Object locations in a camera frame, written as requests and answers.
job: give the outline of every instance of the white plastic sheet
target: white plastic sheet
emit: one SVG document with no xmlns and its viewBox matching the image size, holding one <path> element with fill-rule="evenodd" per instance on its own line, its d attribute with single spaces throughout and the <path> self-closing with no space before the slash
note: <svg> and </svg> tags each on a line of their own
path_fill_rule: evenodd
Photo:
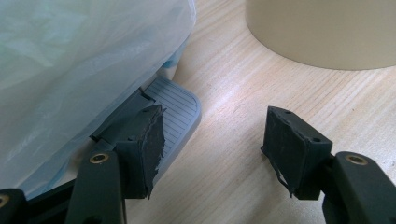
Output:
<svg viewBox="0 0 396 224">
<path fill-rule="evenodd" d="M 194 22 L 193 0 L 0 1 L 0 189 L 50 188 Z"/>
</svg>

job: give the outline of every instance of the black plastic arm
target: black plastic arm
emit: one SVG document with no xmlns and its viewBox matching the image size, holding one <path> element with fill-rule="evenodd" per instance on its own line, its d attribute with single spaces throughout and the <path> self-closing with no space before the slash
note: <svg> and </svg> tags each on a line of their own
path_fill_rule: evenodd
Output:
<svg viewBox="0 0 396 224">
<path fill-rule="evenodd" d="M 268 107 L 262 152 L 299 200 L 325 193 L 327 223 L 396 223 L 396 188 L 370 158 L 332 142 L 292 112 Z"/>
<path fill-rule="evenodd" d="M 131 106 L 95 132 L 76 180 L 29 201 L 19 189 L 0 190 L 0 224 L 126 223 L 124 199 L 149 197 L 164 147 L 162 106 Z"/>
</svg>

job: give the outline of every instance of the beige cylinder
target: beige cylinder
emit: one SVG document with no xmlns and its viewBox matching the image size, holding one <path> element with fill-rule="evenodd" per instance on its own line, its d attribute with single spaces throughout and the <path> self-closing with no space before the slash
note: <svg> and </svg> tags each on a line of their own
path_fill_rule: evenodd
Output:
<svg viewBox="0 0 396 224">
<path fill-rule="evenodd" d="M 396 64 L 396 0 L 247 0 L 247 26 L 265 47 L 324 68 Z"/>
</svg>

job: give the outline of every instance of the metal rivet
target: metal rivet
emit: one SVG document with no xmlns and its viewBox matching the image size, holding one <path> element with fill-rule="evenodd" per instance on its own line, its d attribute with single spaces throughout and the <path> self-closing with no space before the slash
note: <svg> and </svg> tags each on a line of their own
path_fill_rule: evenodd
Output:
<svg viewBox="0 0 396 224">
<path fill-rule="evenodd" d="M 368 164 L 366 159 L 364 159 L 363 157 L 360 157 L 360 156 L 356 156 L 356 155 L 347 155 L 346 160 L 350 161 L 354 164 L 358 164 L 358 165 L 367 165 Z"/>
<path fill-rule="evenodd" d="M 93 156 L 90 158 L 90 162 L 91 162 L 91 163 L 94 163 L 94 164 L 102 163 L 102 162 L 104 162 L 104 161 L 107 161 L 108 158 L 109 158 L 109 157 L 108 157 L 108 155 L 107 155 L 106 153 L 98 153 L 98 154 L 93 155 Z"/>
<path fill-rule="evenodd" d="M 0 194 L 0 208 L 4 207 L 9 201 L 9 196 L 6 194 Z"/>
</svg>

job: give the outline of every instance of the wooden table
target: wooden table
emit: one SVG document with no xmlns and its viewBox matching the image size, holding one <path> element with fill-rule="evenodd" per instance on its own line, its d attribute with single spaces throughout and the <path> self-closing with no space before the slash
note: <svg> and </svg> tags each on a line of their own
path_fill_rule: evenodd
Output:
<svg viewBox="0 0 396 224">
<path fill-rule="evenodd" d="M 316 68 L 257 41 L 244 0 L 197 0 L 198 20 L 174 81 L 202 103 L 202 121 L 130 223 L 324 223 L 321 200 L 290 199 L 262 155 L 268 105 L 374 159 L 396 183 L 396 67 Z"/>
</svg>

